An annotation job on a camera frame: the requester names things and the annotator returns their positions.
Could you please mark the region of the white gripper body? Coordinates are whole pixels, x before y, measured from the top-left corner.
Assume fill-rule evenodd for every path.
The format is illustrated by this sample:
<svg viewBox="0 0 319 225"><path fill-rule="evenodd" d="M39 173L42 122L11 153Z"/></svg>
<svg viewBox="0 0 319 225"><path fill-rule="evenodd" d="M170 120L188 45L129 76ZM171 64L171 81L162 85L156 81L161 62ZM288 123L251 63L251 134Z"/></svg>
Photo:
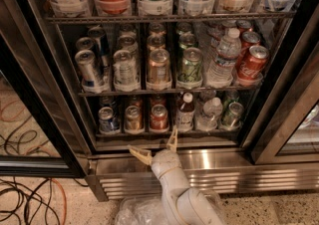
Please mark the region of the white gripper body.
<svg viewBox="0 0 319 225"><path fill-rule="evenodd" d="M181 168L181 163L176 152L164 149L153 157L151 169L157 179L160 179L167 172L177 168Z"/></svg>

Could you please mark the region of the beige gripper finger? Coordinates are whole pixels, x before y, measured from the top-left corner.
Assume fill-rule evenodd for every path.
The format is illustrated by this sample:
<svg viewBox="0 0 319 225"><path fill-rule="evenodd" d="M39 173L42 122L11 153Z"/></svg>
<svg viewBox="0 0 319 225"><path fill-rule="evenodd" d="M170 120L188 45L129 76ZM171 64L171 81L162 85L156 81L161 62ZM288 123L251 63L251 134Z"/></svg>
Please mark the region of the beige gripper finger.
<svg viewBox="0 0 319 225"><path fill-rule="evenodd" d="M152 152L150 150L129 145L129 151L131 155L136 157L143 164L148 166L152 165L153 157Z"/></svg>
<svg viewBox="0 0 319 225"><path fill-rule="evenodd" d="M166 143L166 148L172 152L176 152L177 150L177 127L176 126L172 128L171 135Z"/></svg>

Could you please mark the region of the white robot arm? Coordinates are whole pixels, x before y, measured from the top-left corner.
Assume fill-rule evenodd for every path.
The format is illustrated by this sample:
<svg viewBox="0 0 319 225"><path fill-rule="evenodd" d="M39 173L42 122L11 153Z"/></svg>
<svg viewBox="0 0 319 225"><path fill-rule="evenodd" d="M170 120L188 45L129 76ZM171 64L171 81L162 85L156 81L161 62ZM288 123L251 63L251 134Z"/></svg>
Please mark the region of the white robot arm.
<svg viewBox="0 0 319 225"><path fill-rule="evenodd" d="M161 203L170 225L224 225L215 207L197 188L190 185L177 149L177 127L166 148L152 156L147 149L129 145L131 155L148 165L161 185Z"/></svg>

